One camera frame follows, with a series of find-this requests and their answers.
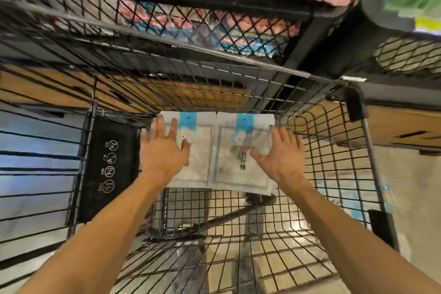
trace wire grid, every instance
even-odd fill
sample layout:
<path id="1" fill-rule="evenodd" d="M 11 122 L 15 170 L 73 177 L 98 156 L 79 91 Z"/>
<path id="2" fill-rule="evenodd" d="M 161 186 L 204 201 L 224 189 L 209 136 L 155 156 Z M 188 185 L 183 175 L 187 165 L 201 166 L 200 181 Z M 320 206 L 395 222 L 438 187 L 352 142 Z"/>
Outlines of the wire grid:
<path id="1" fill-rule="evenodd" d="M 384 69 L 427 76 L 441 73 L 441 43 L 391 37 L 378 46 L 374 57 Z"/>
<path id="2" fill-rule="evenodd" d="M 183 7 L 148 0 L 26 0 L 109 24 L 235 54 L 286 59 L 307 27 L 299 20 L 268 19 L 223 10 Z M 118 33 L 85 24 L 54 23 L 36 19 L 42 28 L 61 27 L 76 35 L 107 36 Z"/>

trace black plastic panel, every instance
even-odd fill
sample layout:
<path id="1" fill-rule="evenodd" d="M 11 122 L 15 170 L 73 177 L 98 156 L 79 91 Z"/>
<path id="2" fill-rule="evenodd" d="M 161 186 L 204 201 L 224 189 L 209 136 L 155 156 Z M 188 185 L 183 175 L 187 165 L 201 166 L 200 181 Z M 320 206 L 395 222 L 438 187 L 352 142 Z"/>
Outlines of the black plastic panel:
<path id="1" fill-rule="evenodd" d="M 97 116 L 80 196 L 78 221 L 90 221 L 124 191 L 139 171 L 139 130 Z"/>

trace right hand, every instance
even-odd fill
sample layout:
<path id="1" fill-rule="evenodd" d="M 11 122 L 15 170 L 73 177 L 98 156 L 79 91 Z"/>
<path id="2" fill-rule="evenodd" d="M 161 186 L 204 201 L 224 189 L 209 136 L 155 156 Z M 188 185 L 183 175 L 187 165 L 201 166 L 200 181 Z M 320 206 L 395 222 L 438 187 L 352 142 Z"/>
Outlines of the right hand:
<path id="1" fill-rule="evenodd" d="M 250 155 L 262 170 L 274 180 L 286 194 L 305 180 L 305 150 L 302 138 L 284 127 L 271 127 L 269 131 L 273 147 L 267 155 L 261 155 L 252 148 Z"/>

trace mesh basket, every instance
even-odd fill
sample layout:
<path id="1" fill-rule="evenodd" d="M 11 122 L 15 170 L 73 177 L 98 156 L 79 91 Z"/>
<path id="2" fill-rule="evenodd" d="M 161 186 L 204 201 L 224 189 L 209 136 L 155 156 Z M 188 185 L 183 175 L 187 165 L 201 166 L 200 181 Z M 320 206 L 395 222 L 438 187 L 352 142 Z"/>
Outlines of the mesh basket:
<path id="1" fill-rule="evenodd" d="M 26 1 L 0 10 L 0 288 L 15 291 L 74 235 L 87 193 L 117 196 L 85 179 L 103 119 L 137 130 L 161 110 L 273 113 L 302 136 L 320 193 L 368 229 L 384 211 L 360 102 L 337 99 L 356 93 L 349 83 Z M 273 293 L 338 279 L 282 191 L 168 188 L 139 237 L 113 293 Z"/>

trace metal wire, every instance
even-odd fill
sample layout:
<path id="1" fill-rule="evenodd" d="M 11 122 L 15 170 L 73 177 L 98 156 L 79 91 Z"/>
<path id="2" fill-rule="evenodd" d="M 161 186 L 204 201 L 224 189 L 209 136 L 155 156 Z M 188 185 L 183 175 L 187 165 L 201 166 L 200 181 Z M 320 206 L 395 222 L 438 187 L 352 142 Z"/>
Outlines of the metal wire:
<path id="1" fill-rule="evenodd" d="M 44 238 L 57 233 L 47 244 L 57 247 L 75 233 L 97 115 L 145 127 L 161 110 L 272 113 L 302 136 L 305 176 L 321 194 L 368 229 L 367 211 L 384 209 L 366 122 L 350 122 L 344 103 L 326 100 L 347 83 L 273 63 L 268 55 L 283 55 L 284 44 L 264 59 L 240 56 L 254 41 L 241 48 L 232 31 L 240 37 L 258 32 L 262 18 L 209 10 L 195 20 L 195 8 L 130 0 L 1 1 L 0 121 L 11 123 L 0 130 L 0 157 L 7 163 L 0 168 L 0 207 L 7 210 L 0 246 L 8 250 L 0 269 L 51 252 L 40 250 Z M 207 27 L 207 17 L 219 24 L 231 17 L 234 25 L 223 37 L 231 44 L 220 51 L 201 44 L 208 32 L 185 33 L 180 41 L 166 35 L 167 26 L 151 27 L 166 13 L 174 17 L 167 21 Z M 244 30 L 246 17 L 250 28 Z M 267 43 L 277 42 L 272 26 L 264 34 L 273 36 Z M 282 74 L 287 81 L 277 80 Z M 40 206 L 21 209 L 18 202 Z M 338 277 L 303 214 L 280 190 L 264 200 L 168 188 L 147 222 L 146 241 L 127 257 L 114 293 L 272 293 Z M 29 249 L 17 253 L 18 244 Z M 0 288 L 32 274 L 1 280 Z"/>

